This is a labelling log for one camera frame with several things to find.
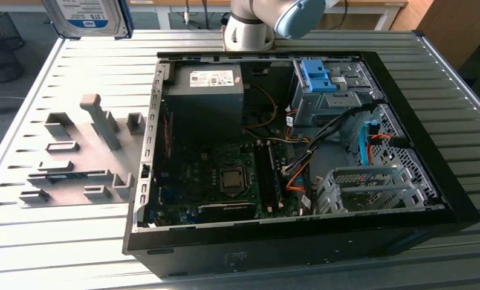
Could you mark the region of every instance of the floor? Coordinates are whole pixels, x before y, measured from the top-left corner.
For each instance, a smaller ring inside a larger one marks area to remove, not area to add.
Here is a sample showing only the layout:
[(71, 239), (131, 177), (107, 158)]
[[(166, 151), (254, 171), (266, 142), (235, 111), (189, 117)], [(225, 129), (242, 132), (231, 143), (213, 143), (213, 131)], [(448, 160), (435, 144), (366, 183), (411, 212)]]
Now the floor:
[[(15, 52), (25, 67), (25, 73), (19, 80), (7, 84), (0, 84), (0, 97), (25, 97), (58, 37), (52, 27), (47, 23), (48, 16), (46, 13), (12, 13), (11, 17), (27, 42), (27, 45)], [(155, 14), (134, 13), (132, 17), (136, 29), (159, 29)], [(178, 13), (173, 13), (170, 17), (174, 29), (186, 29), (182, 16)], [(221, 14), (211, 13), (210, 17), (210, 29), (219, 29)], [(197, 13), (193, 16), (193, 20), (199, 23), (202, 27), (205, 26), (203, 13)], [(460, 74), (464, 78), (476, 80), (473, 89), (480, 96), (480, 50), (475, 52), (472, 58), (463, 67)], [(21, 100), (19, 99), (0, 99), (0, 142), (20, 104)]]

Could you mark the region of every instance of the hard drive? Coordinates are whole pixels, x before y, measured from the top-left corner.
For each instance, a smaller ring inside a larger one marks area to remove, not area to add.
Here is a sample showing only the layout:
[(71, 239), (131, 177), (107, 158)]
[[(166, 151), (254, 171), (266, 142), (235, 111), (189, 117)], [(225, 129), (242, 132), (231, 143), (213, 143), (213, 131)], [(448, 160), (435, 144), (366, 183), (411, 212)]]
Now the hard drive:
[(62, 38), (132, 36), (134, 25), (126, 0), (43, 0)]

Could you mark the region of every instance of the power supply label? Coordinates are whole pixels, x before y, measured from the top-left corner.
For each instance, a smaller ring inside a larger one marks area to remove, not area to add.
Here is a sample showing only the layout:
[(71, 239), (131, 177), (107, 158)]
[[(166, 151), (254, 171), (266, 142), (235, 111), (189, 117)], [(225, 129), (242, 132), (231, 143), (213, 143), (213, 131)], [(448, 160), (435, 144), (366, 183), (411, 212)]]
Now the power supply label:
[(190, 87), (234, 86), (233, 71), (193, 71)]

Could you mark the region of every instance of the metal work surface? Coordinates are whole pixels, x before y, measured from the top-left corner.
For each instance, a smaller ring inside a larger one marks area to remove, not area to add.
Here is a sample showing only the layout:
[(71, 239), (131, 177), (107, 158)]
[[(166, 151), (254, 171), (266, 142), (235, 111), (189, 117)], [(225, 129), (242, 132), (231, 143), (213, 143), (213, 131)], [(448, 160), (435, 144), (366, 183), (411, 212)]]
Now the metal work surface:
[[(278, 40), (277, 46), (380, 53), (480, 210), (480, 101), (428, 41), (413, 33), (316, 31), (302, 40)], [(221, 49), (217, 31), (152, 30), (136, 31), (131, 40), (59, 40), (0, 146), (0, 184), (27, 170), (8, 169), (16, 158), (36, 154), (16, 150), (44, 149), (44, 142), (35, 141), (42, 137), (31, 135), (47, 112), (64, 110), (71, 102), (78, 106), (80, 94), (95, 92), (112, 115), (146, 112), (156, 52)], [(0, 187), (1, 289), (480, 289), (480, 224), (393, 257), (161, 280), (122, 254), (126, 203), (23, 209), (19, 193), (19, 186)]]

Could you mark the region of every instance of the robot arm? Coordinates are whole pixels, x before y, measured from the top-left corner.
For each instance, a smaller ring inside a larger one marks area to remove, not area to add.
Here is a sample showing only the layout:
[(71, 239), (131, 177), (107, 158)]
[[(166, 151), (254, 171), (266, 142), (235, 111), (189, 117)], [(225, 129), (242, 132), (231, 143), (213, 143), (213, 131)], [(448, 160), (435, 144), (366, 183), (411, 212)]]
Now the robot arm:
[(233, 51), (262, 51), (274, 46), (274, 31), (298, 39), (316, 27), (325, 0), (233, 0), (225, 45)]

